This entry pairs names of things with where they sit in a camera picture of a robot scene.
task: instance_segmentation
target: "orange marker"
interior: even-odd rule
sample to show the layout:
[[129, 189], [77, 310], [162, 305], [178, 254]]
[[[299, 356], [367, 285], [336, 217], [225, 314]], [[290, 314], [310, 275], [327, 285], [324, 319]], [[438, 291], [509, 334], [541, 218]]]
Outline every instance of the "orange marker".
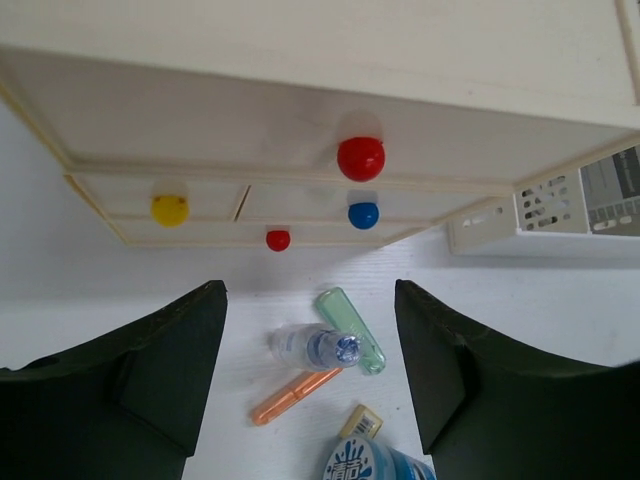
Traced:
[[267, 398], [251, 412], [255, 425], [266, 425], [342, 371], [341, 368], [326, 372], [306, 372]]

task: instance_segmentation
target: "container lid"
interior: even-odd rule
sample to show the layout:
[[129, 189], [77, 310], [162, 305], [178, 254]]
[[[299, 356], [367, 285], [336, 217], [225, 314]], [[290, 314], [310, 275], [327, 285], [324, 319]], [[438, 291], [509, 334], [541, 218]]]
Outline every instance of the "container lid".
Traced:
[[322, 480], [396, 480], [391, 455], [367, 438], [352, 435], [338, 442]]

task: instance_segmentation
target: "clear plastic bottle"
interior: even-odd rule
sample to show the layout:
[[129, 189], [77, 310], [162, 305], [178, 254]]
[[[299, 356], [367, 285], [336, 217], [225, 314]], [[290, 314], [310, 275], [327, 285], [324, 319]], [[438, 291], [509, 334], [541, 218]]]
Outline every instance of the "clear plastic bottle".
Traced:
[[311, 372], [352, 367], [360, 360], [360, 342], [355, 335], [340, 333], [324, 323], [288, 325], [271, 336], [276, 359]]

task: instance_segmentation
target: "blue and white container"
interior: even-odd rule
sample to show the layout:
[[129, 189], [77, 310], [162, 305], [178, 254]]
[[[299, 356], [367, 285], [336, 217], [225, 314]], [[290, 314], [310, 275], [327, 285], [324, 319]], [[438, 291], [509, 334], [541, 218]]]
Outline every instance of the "blue and white container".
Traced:
[[322, 480], [436, 480], [424, 463], [359, 435], [340, 440]]

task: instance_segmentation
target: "white tabletop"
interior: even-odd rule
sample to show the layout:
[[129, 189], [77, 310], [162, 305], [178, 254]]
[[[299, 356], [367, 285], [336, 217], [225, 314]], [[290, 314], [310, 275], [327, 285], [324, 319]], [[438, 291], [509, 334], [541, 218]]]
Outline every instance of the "white tabletop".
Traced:
[[[222, 279], [229, 309], [196, 455], [185, 480], [319, 478], [358, 403], [379, 438], [422, 456], [393, 311], [411, 279], [451, 307], [553, 353], [606, 365], [640, 357], [640, 265], [451, 257], [431, 230], [381, 250], [127, 249], [73, 194], [47, 152], [0, 106], [0, 365], [77, 345]], [[311, 303], [342, 286], [378, 339], [386, 370], [351, 369], [265, 427], [249, 410], [296, 375], [266, 336], [318, 318]]]

